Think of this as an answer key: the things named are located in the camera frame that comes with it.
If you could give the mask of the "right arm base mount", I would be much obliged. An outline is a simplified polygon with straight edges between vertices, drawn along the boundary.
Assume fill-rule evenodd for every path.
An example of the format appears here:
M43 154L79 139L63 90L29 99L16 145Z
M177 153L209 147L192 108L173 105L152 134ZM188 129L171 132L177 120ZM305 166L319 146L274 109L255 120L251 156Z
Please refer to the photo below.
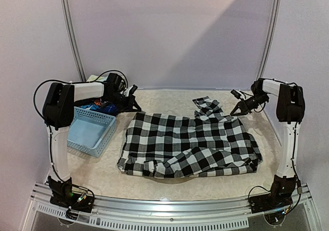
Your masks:
M267 194L251 197L251 192L258 186L253 187L248 194L248 202L251 212L259 213L269 210L274 210L284 206L291 207L293 205L292 194L296 186L301 187L300 180L297 176L294 177L278 177L274 176L273 183Z

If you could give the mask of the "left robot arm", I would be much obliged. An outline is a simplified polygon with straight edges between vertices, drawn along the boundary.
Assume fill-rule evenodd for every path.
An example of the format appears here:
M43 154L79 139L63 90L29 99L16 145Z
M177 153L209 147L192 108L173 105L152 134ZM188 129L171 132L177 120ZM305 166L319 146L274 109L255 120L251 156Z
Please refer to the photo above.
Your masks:
M51 80L39 115L45 122L49 142L49 180L71 182L67 148L99 157L116 129L115 116L139 112L136 85L124 74L109 70L104 81L64 82Z

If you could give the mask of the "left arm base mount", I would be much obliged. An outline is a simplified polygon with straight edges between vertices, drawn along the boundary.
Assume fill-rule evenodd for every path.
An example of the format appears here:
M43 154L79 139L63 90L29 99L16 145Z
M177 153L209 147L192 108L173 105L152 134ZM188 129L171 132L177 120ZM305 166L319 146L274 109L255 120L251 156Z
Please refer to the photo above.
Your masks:
M48 185L52 192L50 203L69 210L91 213L95 194L88 188L72 183L71 178L64 181L56 181L48 177Z

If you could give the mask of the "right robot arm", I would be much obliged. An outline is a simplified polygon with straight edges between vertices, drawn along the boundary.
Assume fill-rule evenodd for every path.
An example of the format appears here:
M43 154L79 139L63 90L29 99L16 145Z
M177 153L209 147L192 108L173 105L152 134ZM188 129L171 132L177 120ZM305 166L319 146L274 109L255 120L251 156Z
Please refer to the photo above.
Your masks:
M251 86L252 94L245 98L242 91L232 90L239 100L231 111L231 116L244 116L270 101L270 95L277 98L276 117L283 126L283 143L280 163L271 187L272 193L266 196L269 208L277 208L286 199L285 192L294 191L298 181L296 157L301 122L305 113L303 88L296 83L276 79L259 78Z

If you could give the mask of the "floral pastel cloth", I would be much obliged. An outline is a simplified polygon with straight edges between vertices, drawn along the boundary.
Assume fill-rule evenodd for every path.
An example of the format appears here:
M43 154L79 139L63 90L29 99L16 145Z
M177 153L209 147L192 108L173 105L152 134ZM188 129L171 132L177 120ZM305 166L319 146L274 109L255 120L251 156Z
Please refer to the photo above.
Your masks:
M107 75L105 76L90 75L89 78L86 80L86 82L87 83L104 82L106 79L107 79Z

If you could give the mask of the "black white checkered shirt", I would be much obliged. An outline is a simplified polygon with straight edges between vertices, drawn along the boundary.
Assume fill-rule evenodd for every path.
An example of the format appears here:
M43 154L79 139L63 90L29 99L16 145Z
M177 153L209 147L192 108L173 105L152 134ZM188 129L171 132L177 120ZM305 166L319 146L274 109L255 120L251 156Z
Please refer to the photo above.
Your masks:
M214 99L194 99L194 117L138 112L126 133L118 169L157 179L254 173L262 162L255 138Z

